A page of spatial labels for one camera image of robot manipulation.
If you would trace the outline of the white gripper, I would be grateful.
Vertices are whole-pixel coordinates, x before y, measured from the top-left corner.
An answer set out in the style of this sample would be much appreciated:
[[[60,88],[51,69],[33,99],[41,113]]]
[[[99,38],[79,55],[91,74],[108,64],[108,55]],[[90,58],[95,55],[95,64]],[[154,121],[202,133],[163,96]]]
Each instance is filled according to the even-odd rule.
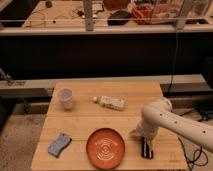
[[[144,137],[148,147],[153,149],[153,138],[157,135],[158,128],[156,126],[151,125],[146,121],[140,121],[136,128],[130,132],[131,137]]]

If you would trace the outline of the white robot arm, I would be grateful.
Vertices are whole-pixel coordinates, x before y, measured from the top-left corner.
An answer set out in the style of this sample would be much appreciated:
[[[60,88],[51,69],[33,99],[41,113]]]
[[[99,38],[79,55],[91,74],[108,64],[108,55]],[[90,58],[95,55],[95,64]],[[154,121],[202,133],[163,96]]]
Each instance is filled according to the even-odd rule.
[[[213,126],[183,118],[172,112],[172,103],[161,97],[146,103],[141,110],[141,120],[130,132],[134,138],[152,141],[163,127],[213,153]]]

